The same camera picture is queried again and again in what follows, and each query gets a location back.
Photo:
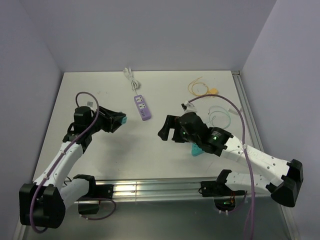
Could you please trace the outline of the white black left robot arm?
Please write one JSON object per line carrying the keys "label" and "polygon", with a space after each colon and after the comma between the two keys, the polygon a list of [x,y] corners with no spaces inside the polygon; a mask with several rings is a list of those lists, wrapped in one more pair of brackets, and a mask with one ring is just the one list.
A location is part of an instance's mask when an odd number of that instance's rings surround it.
{"label": "white black left robot arm", "polygon": [[123,112],[104,107],[96,111],[89,106],[77,107],[55,158],[33,183],[25,183],[19,190],[20,223],[43,233],[48,228],[58,228],[66,210],[74,202],[97,200],[98,188],[94,176],[78,174],[69,184],[64,182],[95,133],[114,133],[126,121],[127,116]]}

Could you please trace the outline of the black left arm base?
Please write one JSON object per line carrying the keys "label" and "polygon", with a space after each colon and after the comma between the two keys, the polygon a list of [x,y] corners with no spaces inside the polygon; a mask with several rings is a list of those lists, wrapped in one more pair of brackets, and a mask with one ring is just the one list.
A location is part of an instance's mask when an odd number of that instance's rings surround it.
{"label": "black left arm base", "polygon": [[106,199],[111,200],[113,193],[113,184],[97,184],[93,193],[88,193],[78,200],[78,213],[84,216],[97,214],[100,210],[101,202]]}

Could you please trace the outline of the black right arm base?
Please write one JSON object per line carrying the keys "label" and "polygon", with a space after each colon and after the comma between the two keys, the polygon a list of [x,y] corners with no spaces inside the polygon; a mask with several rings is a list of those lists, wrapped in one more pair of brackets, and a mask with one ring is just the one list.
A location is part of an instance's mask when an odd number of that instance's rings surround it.
{"label": "black right arm base", "polygon": [[198,193],[204,198],[218,197],[214,200],[214,205],[219,211],[232,211],[236,208],[237,196],[245,196],[244,190],[233,191],[226,185],[218,183],[216,180],[201,181]]}

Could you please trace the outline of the small white block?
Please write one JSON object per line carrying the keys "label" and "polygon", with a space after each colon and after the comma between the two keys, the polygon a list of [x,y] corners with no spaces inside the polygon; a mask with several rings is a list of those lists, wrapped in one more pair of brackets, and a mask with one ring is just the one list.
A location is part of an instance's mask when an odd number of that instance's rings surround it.
{"label": "small white block", "polygon": [[228,108],[228,112],[233,114],[233,115],[236,115],[238,116],[239,113],[242,113],[243,112],[243,109],[240,107],[240,108],[234,108],[232,105]]}

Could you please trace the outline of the small teal charger plug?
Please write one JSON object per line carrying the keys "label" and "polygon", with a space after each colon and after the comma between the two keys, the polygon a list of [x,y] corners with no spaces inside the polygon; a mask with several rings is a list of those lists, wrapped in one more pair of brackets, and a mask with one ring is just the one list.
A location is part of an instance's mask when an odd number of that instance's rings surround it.
{"label": "small teal charger plug", "polygon": [[123,117],[121,120],[121,124],[124,125],[127,122],[127,116]]}

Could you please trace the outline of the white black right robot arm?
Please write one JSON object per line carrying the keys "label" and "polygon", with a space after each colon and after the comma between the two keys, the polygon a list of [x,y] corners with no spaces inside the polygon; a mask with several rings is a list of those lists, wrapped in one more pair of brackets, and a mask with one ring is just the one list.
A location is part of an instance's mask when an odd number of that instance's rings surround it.
{"label": "white black right robot arm", "polygon": [[205,153],[245,165],[249,174],[224,169],[216,179],[216,189],[222,195],[231,191],[270,193],[280,205],[293,208],[304,180],[303,164],[268,155],[244,144],[232,133],[220,127],[208,127],[194,112],[182,116],[168,115],[157,135],[167,141],[170,130],[176,143],[192,143]]}

